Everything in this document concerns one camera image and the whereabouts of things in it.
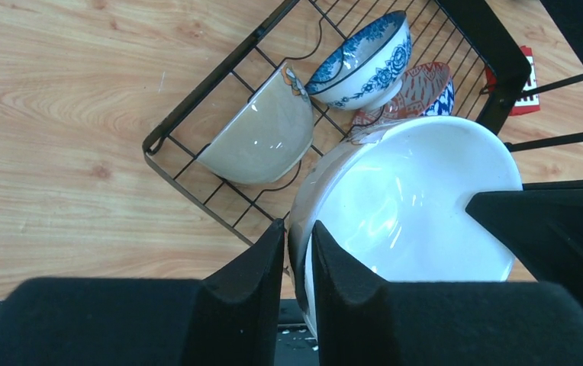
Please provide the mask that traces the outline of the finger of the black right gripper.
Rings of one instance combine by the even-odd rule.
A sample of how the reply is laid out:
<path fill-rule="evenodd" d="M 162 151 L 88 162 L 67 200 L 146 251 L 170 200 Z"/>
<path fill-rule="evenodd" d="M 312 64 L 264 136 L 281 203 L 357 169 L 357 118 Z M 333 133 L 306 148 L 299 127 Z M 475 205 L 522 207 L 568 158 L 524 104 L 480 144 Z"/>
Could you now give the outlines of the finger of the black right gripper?
<path fill-rule="evenodd" d="M 477 193 L 465 211 L 537 280 L 561 284 L 583 307 L 583 180 Z"/>

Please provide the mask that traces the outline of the black wire dish rack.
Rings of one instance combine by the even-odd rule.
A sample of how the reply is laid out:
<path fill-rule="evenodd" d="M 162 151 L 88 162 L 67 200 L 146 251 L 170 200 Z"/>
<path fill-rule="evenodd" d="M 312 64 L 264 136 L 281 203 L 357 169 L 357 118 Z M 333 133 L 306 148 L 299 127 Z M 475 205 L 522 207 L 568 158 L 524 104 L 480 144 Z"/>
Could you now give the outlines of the black wire dish rack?
<path fill-rule="evenodd" d="M 583 1 L 543 7 L 583 65 Z M 317 161 L 383 117 L 498 133 L 542 86 L 484 1 L 283 1 L 146 137 L 161 178 L 253 244 L 287 223 Z"/>

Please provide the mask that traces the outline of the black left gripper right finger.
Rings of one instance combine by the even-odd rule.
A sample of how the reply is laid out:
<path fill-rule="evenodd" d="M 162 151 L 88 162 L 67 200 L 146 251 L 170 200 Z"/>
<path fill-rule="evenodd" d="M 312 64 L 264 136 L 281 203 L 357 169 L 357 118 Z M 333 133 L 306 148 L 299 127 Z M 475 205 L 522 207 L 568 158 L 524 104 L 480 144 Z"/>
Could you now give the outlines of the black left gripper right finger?
<path fill-rule="evenodd" d="M 583 309 L 549 282 L 390 282 L 311 234 L 322 365 L 583 365 Z"/>

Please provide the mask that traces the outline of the beige floral bowl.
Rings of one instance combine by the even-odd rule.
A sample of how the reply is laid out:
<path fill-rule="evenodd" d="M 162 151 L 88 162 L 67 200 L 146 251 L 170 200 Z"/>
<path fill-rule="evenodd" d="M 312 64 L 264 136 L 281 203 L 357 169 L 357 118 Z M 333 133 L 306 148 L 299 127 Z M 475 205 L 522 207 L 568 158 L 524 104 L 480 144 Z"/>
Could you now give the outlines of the beige floral bowl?
<path fill-rule="evenodd" d="M 313 143 L 311 99 L 283 62 L 198 156 L 214 174 L 240 185 L 273 183 Z"/>
<path fill-rule="evenodd" d="M 392 120 L 339 143 L 310 170 L 289 214 L 288 258 L 307 327 L 317 335 L 316 221 L 388 281 L 505 281 L 514 254 L 465 209 L 475 194 L 522 188 L 504 143 L 462 117 Z"/>

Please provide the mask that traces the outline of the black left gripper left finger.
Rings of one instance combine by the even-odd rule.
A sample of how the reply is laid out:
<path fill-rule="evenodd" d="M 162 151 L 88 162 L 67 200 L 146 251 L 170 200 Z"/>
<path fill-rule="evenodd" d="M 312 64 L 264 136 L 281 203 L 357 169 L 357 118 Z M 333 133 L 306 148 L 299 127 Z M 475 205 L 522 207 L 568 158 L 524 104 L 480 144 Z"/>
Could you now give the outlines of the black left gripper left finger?
<path fill-rule="evenodd" d="M 0 365 L 271 365 L 285 228 L 205 279 L 39 277 L 0 306 Z"/>

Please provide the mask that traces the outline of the blue white geometric bowl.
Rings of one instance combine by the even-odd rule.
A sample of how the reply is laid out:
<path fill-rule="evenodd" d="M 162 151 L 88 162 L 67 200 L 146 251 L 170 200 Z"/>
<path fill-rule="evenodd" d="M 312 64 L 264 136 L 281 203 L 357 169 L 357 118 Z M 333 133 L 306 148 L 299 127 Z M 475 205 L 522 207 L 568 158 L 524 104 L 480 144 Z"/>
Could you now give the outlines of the blue white geometric bowl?
<path fill-rule="evenodd" d="M 404 72 L 399 92 L 373 112 L 354 114 L 354 127 L 370 127 L 390 120 L 451 115 L 455 106 L 453 74 L 448 64 L 422 63 Z"/>

